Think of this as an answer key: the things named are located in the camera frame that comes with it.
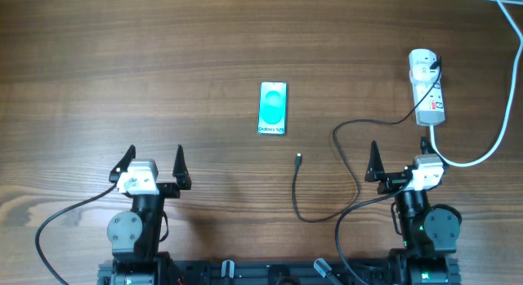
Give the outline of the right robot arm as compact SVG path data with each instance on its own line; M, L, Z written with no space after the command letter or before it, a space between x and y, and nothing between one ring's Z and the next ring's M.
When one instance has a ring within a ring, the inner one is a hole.
M447 164L428 144L420 143L421 153L402 171L387 172L382 164L378 143L370 146L367 182L377 182L379 195L391 195L391 214L402 249L389 251L391 284L460 284L457 240L463 221L461 213L445 205L431 205L427 192L441 184Z

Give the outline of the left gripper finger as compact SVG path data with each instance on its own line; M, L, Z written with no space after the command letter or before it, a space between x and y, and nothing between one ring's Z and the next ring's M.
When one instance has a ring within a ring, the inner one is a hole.
M132 162L132 160L136 157L136 147L135 145L130 145L127 149L127 152L123 155L123 157L119 160L119 162L113 167L113 169L110 171L109 175L109 182L110 183L117 183L120 176L127 172L127 169Z
M191 178L186 166L184 149L182 145L177 146L177 153L173 165L172 176L176 179L179 189L191 190Z

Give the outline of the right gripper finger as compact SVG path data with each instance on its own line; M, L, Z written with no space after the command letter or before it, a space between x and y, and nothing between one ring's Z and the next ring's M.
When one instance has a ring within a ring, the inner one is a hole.
M385 180L385 170L382 164L378 143L375 140L371 142L369 164L364 180L366 182Z
M421 149L423 154L436 154L440 158L440 160L442 161L443 168L448 168L449 167L449 164L442 158L441 155L439 155L434 150L434 148L431 146L431 143L429 142L429 140L425 136L422 136L421 139L420 139L420 149Z

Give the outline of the Galaxy S25 smartphone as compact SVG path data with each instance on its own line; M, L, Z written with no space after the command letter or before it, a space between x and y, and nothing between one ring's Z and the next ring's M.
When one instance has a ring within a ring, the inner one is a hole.
M260 86L257 133L284 135L287 119L286 82L262 82Z

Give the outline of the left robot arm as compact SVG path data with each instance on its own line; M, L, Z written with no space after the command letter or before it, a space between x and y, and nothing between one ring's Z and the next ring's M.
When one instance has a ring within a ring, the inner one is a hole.
M109 181L121 194L132 200L128 212L115 215L107 227L114 259L99 267L99 284L184 284L183 273L159 244L168 233L164 202L179 198L191 189L182 146L177 147L172 182L159 182L159 170L153 159L137 159L136 147L130 146L110 172Z

